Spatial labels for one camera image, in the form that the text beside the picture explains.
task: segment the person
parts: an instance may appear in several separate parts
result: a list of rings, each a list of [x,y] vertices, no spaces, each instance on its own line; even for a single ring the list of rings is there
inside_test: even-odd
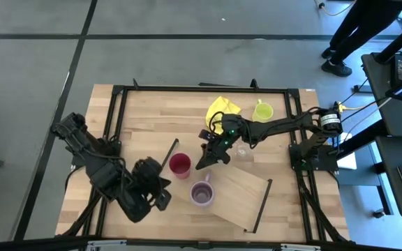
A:
[[[352,74],[343,60],[387,28],[402,11],[402,0],[358,0],[322,53],[322,70],[339,77]]]

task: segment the yellow cloth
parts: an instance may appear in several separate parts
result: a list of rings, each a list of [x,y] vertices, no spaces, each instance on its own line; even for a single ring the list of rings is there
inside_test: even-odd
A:
[[[238,113],[240,113],[240,111],[241,111],[240,107],[238,107],[234,103],[230,102],[230,100],[228,100],[227,98],[223,98],[223,97],[219,96],[212,103],[212,105],[209,107],[209,110],[207,111],[207,115],[206,115],[207,127],[209,127],[210,119],[216,112],[224,112],[225,114],[238,114]],[[221,115],[221,114],[217,114],[215,116],[215,118],[212,120],[212,123],[214,121],[220,121],[222,116],[223,115]],[[217,123],[215,125],[215,132],[218,134],[223,133],[223,129],[221,128],[221,123]]]

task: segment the wooden tabletop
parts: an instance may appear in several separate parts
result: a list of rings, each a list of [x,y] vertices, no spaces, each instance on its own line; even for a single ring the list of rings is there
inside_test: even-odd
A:
[[[300,89],[303,110],[318,106],[316,92]],[[86,114],[89,132],[101,137],[105,125],[112,85],[94,86]],[[150,156],[162,162],[175,138],[190,142],[199,148],[204,141],[198,138],[206,128],[208,107],[223,96],[241,108],[241,115],[251,119],[257,99],[268,102],[274,108],[272,119],[286,117],[283,95],[270,93],[203,93],[174,91],[129,91],[122,123],[122,156],[131,169],[140,158]],[[117,114],[117,103],[114,114]],[[115,119],[111,132],[114,132]],[[295,173],[290,168],[288,133],[268,137],[252,150],[249,159],[238,160],[235,149],[228,151],[233,165],[260,177],[272,179],[271,190],[256,234],[244,233],[243,228],[220,218],[209,211],[197,208],[186,201],[173,197],[165,211],[156,208],[139,223],[132,223],[124,215],[118,203],[108,204],[103,236],[110,238],[209,240],[209,241],[266,241],[304,242],[304,226]],[[327,172],[315,172],[320,205],[339,233],[348,238],[348,229],[341,205],[336,181]],[[57,234],[65,232],[81,214],[88,203],[91,186],[84,170],[70,178],[64,197]],[[314,213],[310,209],[313,237],[318,238]],[[91,223],[95,232],[98,208]]]

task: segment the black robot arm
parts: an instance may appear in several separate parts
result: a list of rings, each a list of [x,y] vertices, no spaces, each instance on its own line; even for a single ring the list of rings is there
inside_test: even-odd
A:
[[[153,158],[138,160],[130,173],[125,160],[119,157],[119,149],[89,133],[80,114],[70,114],[54,124],[51,132],[67,143],[73,162],[86,167],[95,189],[109,201],[116,199],[132,222],[141,221],[152,206],[160,211],[167,207],[171,195],[164,188],[170,181],[159,177],[162,166]]]
[[[199,137],[207,140],[203,144],[202,157],[196,165],[196,169],[202,169],[221,160],[228,164],[230,156],[226,151],[239,139],[254,149],[258,142],[265,140],[268,136],[278,135],[285,132],[292,132],[299,129],[309,130],[313,135],[299,145],[299,159],[314,159],[318,156],[318,148],[330,137],[337,137],[342,133],[341,116],[332,109],[321,109],[319,107],[293,116],[292,118],[278,119],[266,123],[252,122],[243,119],[236,114],[223,114],[217,112],[214,116],[222,114],[220,121],[213,122],[210,131],[202,130]],[[221,122],[223,133],[216,134],[215,124]]]

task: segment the black shoe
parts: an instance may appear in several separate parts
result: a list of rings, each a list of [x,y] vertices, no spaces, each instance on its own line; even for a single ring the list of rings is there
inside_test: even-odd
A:
[[[352,74],[352,69],[347,67],[343,62],[332,65],[329,60],[322,64],[322,70],[326,71],[327,73],[333,73],[339,77],[348,77]]]
[[[336,51],[331,51],[330,50],[330,48],[328,47],[327,49],[325,49],[325,51],[324,52],[322,52],[322,58],[324,58],[324,59],[330,59],[332,56],[333,56],[333,54],[335,53]]]

